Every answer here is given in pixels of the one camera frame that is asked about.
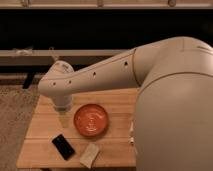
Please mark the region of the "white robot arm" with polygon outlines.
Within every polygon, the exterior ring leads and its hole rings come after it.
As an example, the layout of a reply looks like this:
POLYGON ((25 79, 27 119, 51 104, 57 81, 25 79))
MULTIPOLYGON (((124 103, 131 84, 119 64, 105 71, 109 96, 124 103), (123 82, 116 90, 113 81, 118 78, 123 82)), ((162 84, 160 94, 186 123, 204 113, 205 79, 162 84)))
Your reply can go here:
POLYGON ((78 71, 59 60, 38 88, 58 111, 75 93, 138 88, 137 171, 213 171, 213 47, 199 39, 157 41, 78 71))

